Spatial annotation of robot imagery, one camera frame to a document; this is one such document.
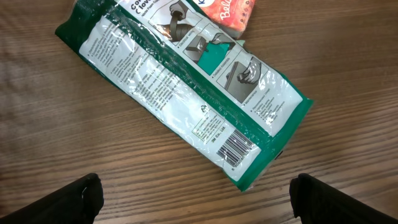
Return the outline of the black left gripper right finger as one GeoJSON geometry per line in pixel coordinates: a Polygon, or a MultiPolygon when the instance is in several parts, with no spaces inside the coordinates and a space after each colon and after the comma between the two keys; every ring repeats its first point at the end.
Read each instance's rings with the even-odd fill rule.
{"type": "Polygon", "coordinates": [[[290,181],[289,194],[294,217],[303,224],[397,224],[397,219],[305,173],[290,181]]]}

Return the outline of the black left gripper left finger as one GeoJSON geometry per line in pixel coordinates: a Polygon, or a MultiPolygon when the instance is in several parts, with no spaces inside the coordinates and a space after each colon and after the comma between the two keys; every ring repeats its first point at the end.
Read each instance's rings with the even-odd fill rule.
{"type": "Polygon", "coordinates": [[[95,173],[1,218],[3,224],[92,224],[104,205],[101,179],[95,173]]]}

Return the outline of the small red white box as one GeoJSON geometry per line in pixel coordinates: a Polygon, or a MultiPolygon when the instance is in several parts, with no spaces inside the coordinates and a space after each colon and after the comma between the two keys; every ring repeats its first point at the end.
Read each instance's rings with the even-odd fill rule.
{"type": "Polygon", "coordinates": [[[194,0],[201,10],[234,39],[242,36],[255,0],[194,0]]]}

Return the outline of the green white package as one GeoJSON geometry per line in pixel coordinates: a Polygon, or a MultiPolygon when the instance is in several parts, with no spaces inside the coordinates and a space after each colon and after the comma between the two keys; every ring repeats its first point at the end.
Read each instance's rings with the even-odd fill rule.
{"type": "Polygon", "coordinates": [[[279,156],[313,103],[194,1],[77,1],[55,33],[241,191],[279,156]]]}

